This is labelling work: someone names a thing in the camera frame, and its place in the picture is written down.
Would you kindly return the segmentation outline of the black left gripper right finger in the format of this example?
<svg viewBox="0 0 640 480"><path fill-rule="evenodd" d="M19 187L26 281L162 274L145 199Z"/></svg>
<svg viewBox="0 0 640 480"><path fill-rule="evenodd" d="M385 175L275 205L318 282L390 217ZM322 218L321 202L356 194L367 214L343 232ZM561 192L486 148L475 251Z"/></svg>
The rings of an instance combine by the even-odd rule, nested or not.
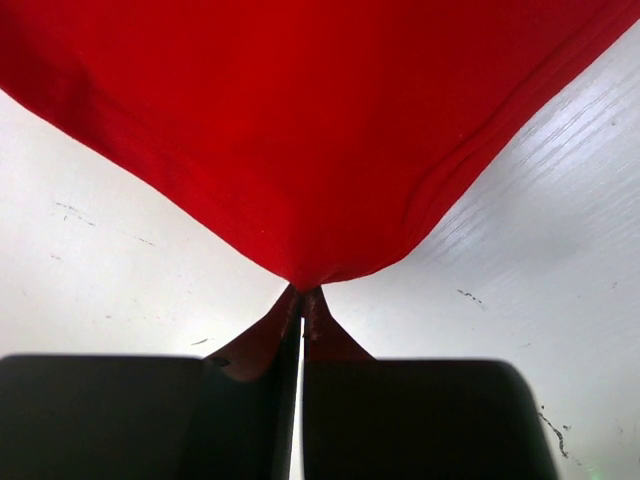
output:
<svg viewBox="0 0 640 480"><path fill-rule="evenodd" d="M304 297L308 479L554 479L520 373L499 360L378 360Z"/></svg>

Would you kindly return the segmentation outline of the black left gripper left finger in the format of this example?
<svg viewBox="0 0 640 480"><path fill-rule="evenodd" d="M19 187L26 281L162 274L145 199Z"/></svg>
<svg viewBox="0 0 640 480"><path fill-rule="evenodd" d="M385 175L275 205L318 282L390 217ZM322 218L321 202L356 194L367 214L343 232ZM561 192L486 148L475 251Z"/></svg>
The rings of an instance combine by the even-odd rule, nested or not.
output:
<svg viewBox="0 0 640 480"><path fill-rule="evenodd" d="M204 358L20 354L1 361L5 479L285 479L300 294Z"/></svg>

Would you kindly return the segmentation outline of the bright red t shirt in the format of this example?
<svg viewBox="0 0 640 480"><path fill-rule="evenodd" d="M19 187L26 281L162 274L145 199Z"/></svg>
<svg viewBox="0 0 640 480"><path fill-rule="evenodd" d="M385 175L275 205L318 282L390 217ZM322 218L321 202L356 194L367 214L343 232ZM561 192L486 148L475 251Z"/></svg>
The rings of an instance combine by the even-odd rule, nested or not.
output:
<svg viewBox="0 0 640 480"><path fill-rule="evenodd" d="M1 87L300 290L409 254L635 1L5 1Z"/></svg>

